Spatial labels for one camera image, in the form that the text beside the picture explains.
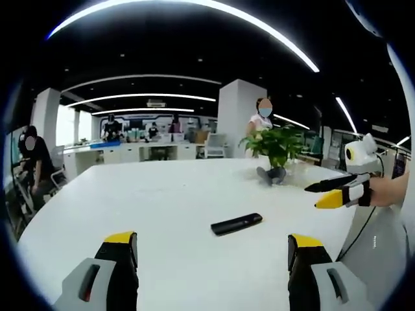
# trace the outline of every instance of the plant pot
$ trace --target plant pot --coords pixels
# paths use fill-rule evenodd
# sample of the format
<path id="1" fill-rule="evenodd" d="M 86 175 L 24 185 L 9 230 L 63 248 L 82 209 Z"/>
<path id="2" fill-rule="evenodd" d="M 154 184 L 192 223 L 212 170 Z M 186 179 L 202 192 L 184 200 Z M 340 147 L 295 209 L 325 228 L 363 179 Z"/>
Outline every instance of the plant pot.
<path id="1" fill-rule="evenodd" d="M 287 175 L 287 171 L 283 167 L 271 168 L 270 170 L 257 167 L 257 173 L 270 186 L 273 183 L 279 185 L 283 182 L 285 176 Z"/>

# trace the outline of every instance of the window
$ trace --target window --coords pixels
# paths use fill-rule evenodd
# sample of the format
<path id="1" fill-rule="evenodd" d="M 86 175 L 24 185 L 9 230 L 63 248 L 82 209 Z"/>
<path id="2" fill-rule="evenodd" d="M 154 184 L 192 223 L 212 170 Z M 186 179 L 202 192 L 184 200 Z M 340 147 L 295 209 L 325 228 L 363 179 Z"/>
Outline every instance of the window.
<path id="1" fill-rule="evenodd" d="M 78 138 L 85 138 L 87 141 L 92 139 L 92 116 L 85 111 L 79 112 Z"/>
<path id="2" fill-rule="evenodd" d="M 63 105 L 58 107 L 58 118 L 56 120 L 56 145 L 74 143 L 75 132 L 75 109 Z"/>

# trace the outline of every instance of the person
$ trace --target person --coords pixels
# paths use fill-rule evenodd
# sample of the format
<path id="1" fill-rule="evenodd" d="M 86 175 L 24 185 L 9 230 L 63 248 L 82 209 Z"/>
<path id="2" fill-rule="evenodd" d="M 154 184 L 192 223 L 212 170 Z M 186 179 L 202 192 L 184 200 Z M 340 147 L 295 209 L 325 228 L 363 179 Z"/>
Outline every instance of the person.
<path id="1" fill-rule="evenodd" d="M 30 188 L 33 207 L 35 211 L 39 211 L 45 205 L 43 196 L 54 187 L 51 174 L 55 169 L 46 143 L 42 137 L 38 136 L 38 131 L 33 125 L 29 126 L 25 133 L 25 146 L 24 156 L 28 157 L 25 168 L 32 172 L 34 170 L 34 178 Z"/>
<path id="2" fill-rule="evenodd" d="M 108 116 L 108 122 L 104 126 L 104 139 L 106 141 L 119 141 L 121 136 L 121 124 L 115 120 L 113 114 Z"/>
<path id="3" fill-rule="evenodd" d="M 180 124 L 179 116 L 174 115 L 170 128 L 169 128 L 169 133 L 181 133 L 181 132 L 182 132 L 182 125 Z"/>
<path id="4" fill-rule="evenodd" d="M 272 123 L 268 118 L 272 112 L 271 101 L 267 98 L 259 98 L 256 102 L 257 113 L 251 117 L 246 128 L 246 135 L 249 136 L 253 131 L 262 131 L 271 129 Z"/>
<path id="5" fill-rule="evenodd" d="M 409 180 L 409 172 L 402 176 L 390 179 L 388 177 L 370 178 L 370 188 L 372 197 L 370 205 L 386 207 L 391 204 L 399 203 L 405 198 Z"/>
<path id="6" fill-rule="evenodd" d="M 153 122 L 151 124 L 151 128 L 148 129 L 148 138 L 152 139 L 154 136 L 157 136 L 157 134 L 158 134 L 157 124 Z"/>

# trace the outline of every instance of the potted plant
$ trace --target potted plant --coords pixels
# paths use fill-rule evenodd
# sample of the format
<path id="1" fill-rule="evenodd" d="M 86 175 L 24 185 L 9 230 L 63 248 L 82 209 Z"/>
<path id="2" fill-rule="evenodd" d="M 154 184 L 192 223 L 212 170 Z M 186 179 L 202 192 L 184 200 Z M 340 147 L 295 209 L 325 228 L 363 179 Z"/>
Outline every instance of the potted plant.
<path id="1" fill-rule="evenodd" d="M 281 183 L 287 174 L 285 165 L 294 159 L 303 148 L 301 130 L 286 125 L 272 130 L 254 131 L 243 138 L 239 145 L 246 143 L 245 150 L 251 149 L 253 156 L 267 156 L 270 170 L 257 167 L 257 173 L 271 185 Z"/>

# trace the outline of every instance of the white cabinet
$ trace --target white cabinet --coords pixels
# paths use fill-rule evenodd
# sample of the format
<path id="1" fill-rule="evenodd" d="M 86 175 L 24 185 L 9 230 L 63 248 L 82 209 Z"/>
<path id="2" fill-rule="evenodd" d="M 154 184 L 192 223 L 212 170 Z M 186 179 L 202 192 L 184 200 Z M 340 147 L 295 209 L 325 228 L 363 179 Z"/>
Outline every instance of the white cabinet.
<path id="1" fill-rule="evenodd" d="M 177 160 L 194 160 L 196 159 L 195 144 L 178 144 Z"/>
<path id="2" fill-rule="evenodd" d="M 104 149 L 104 164 L 121 163 L 121 151 L 119 147 L 106 147 Z"/>
<path id="3" fill-rule="evenodd" d="M 134 144 L 127 144 L 121 148 L 121 163 L 140 161 L 139 147 Z"/>
<path id="4" fill-rule="evenodd" d="M 64 155 L 65 175 L 70 181 L 78 176 L 76 153 Z"/>

